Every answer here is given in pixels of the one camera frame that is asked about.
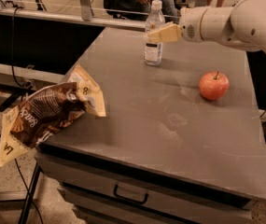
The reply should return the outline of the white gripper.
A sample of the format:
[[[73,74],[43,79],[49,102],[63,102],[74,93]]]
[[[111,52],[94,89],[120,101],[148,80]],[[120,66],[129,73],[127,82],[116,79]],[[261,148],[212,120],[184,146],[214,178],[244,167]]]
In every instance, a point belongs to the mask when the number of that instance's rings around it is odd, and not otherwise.
[[[182,37],[188,42],[203,42],[201,26],[207,7],[195,7],[180,9],[179,25],[167,22],[162,27],[147,33],[151,43],[176,42]]]

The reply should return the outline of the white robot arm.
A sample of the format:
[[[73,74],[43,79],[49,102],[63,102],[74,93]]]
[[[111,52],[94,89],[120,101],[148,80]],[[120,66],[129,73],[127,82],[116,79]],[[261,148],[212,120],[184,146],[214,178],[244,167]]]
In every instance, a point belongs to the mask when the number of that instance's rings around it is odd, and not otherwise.
[[[147,33],[151,43],[213,41],[232,49],[266,54],[266,0],[239,0],[233,7],[182,8],[178,24]]]

